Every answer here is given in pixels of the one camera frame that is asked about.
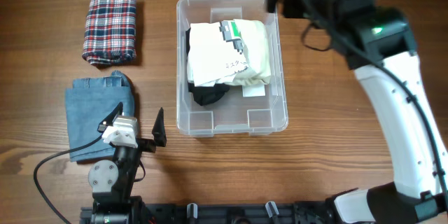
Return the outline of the cream cloth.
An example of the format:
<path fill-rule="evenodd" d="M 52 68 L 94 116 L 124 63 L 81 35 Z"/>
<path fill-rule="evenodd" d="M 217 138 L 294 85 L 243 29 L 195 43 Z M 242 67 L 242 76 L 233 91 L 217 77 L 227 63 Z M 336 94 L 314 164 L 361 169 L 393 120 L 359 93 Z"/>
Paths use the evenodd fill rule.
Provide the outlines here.
<path fill-rule="evenodd" d="M 272 77 L 270 48 L 265 25 L 258 20 L 234 19 L 244 44 L 248 68 L 231 77 L 220 79 L 230 86 L 268 85 Z"/>

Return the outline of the black garment with tape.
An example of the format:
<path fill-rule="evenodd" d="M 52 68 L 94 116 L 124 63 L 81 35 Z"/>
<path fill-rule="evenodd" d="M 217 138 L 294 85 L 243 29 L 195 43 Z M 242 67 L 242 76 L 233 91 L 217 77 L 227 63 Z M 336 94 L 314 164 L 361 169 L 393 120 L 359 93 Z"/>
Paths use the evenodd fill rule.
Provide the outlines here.
<path fill-rule="evenodd" d="M 213 104 L 230 89 L 219 80 L 230 75 L 224 63 L 232 47 L 223 39 L 218 23 L 193 24 L 185 35 L 188 91 L 200 106 Z"/>

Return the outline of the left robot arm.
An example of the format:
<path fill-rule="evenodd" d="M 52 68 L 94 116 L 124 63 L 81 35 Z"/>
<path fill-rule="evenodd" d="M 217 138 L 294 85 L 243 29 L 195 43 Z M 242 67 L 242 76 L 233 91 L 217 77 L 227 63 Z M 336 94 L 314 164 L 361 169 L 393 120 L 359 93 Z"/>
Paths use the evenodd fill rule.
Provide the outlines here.
<path fill-rule="evenodd" d="M 142 167 L 143 153 L 154 153 L 165 147 L 167 137 L 164 125 L 164 110 L 158 111 L 152 129 L 152 139 L 138 136 L 138 120 L 123 115 L 123 104 L 99 123 L 100 139 L 115 148 L 110 160 L 96 162 L 89 171 L 88 182 L 92 187 L 93 205 L 82 209 L 81 223 L 155 223 L 140 196 L 132 196 L 137 169 Z"/>

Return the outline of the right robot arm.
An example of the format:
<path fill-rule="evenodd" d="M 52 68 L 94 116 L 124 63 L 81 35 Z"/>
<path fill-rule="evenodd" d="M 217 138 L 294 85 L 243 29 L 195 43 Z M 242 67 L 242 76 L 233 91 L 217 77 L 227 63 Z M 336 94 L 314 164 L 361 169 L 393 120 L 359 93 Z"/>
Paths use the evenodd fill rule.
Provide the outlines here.
<path fill-rule="evenodd" d="M 447 150 L 428 103 L 417 43 L 404 14 L 375 0 L 267 0 L 285 18 L 323 29 L 376 113 L 393 181 L 322 202 L 295 203 L 302 223 L 420 223 L 447 211 Z"/>

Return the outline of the blue denim jeans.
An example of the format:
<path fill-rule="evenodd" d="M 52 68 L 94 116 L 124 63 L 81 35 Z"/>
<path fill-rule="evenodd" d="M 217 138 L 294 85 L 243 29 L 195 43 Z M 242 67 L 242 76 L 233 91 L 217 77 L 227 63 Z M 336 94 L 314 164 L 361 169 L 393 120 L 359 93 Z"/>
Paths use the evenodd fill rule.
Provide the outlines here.
<path fill-rule="evenodd" d="M 114 71 L 101 78 L 79 78 L 65 91 L 69 146 L 84 146 L 101 136 L 97 128 L 119 104 L 123 114 L 133 116 L 135 101 L 132 85 L 125 74 Z"/>

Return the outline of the white printed shirt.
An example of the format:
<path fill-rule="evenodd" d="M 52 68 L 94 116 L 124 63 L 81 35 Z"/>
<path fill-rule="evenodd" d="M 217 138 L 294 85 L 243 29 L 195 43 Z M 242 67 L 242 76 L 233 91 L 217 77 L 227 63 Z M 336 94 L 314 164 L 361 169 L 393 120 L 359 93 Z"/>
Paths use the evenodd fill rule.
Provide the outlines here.
<path fill-rule="evenodd" d="M 193 23 L 188 42 L 188 81 L 195 86 L 232 82 L 249 67 L 235 20 Z"/>

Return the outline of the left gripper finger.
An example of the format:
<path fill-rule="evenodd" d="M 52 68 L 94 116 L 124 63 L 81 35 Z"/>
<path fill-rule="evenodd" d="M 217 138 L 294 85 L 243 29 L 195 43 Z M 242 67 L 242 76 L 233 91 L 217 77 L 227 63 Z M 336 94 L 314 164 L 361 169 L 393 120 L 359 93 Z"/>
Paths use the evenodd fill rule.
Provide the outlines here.
<path fill-rule="evenodd" d="M 157 118 L 152 129 L 153 140 L 156 146 L 165 147 L 167 136 L 165 132 L 164 109 L 161 107 L 157 113 Z"/>
<path fill-rule="evenodd" d="M 119 102 L 118 105 L 110 112 L 105 119 L 103 119 L 99 125 L 98 129 L 106 129 L 108 126 L 112 126 L 114 120 L 123 113 L 123 103 Z"/>

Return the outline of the red navy plaid cloth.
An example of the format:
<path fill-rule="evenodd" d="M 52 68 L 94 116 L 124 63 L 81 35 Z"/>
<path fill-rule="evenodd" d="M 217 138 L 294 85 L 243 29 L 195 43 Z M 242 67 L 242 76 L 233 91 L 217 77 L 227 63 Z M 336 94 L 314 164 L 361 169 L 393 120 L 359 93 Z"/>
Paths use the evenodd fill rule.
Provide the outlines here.
<path fill-rule="evenodd" d="M 90 0 L 82 58 L 91 65 L 119 65 L 137 57 L 137 0 Z"/>

